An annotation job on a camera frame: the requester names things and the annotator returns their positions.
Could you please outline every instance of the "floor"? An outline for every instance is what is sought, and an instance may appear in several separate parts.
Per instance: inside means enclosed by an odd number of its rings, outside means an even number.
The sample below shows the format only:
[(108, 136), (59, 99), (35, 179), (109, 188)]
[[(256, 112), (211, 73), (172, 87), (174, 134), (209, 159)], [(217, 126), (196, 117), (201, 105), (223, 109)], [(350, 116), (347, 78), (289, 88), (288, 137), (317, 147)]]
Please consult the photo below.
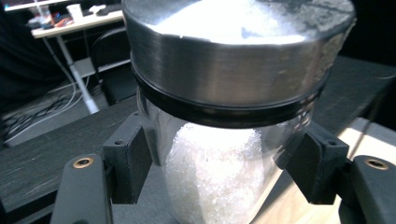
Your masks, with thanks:
[[(91, 88), (91, 94), (99, 109), (108, 107), (99, 86)], [(73, 85), (64, 82), (42, 98), (3, 116), (6, 129), (8, 125), (8, 130), (11, 132), (6, 144), (8, 147), (14, 147), (89, 115), (90, 112), (81, 99), (80, 91), (74, 91)]]

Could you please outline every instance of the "metal lid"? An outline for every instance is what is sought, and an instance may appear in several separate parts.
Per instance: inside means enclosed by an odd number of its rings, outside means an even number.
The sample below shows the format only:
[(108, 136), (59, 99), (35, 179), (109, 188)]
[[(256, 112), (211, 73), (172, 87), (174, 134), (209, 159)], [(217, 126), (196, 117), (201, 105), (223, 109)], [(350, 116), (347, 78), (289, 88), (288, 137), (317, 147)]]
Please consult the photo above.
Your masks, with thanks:
[(125, 0), (123, 14), (154, 104), (203, 119), (293, 105), (272, 123), (312, 105), (355, 17), (347, 0)]

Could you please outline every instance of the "glass jar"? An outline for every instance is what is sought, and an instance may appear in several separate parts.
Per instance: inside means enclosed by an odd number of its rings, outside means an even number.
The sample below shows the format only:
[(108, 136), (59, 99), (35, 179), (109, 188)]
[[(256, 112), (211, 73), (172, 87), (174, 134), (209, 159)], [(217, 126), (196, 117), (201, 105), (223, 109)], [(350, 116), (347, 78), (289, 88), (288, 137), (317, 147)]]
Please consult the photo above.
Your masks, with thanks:
[(140, 90), (137, 101), (171, 214), (180, 223), (249, 223), (278, 178), (276, 166), (285, 164), (310, 120), (306, 112), (271, 126), (221, 129), (176, 118)]

